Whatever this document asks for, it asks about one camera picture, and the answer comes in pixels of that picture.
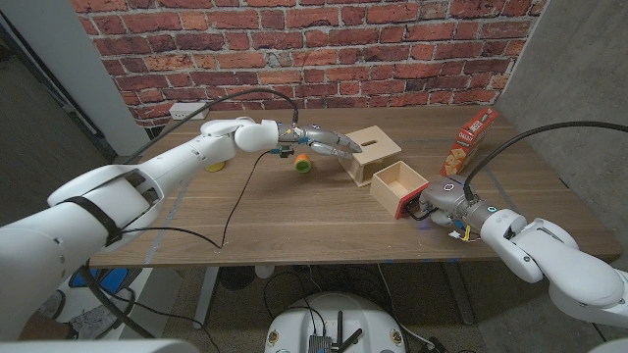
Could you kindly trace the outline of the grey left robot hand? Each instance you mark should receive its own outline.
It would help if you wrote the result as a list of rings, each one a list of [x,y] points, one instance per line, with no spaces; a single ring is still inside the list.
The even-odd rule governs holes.
[[[278,145],[289,147],[293,144],[309,146],[320,155],[351,159],[362,148],[347,135],[326,129],[319,125],[278,125]]]

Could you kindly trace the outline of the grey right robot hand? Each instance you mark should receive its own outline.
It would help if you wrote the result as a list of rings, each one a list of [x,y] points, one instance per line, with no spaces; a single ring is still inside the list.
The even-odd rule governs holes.
[[[478,196],[468,201],[463,187],[462,176],[442,176],[430,182],[420,194],[420,209],[431,211],[429,218],[439,226],[451,226],[459,221],[480,230],[497,207]]]

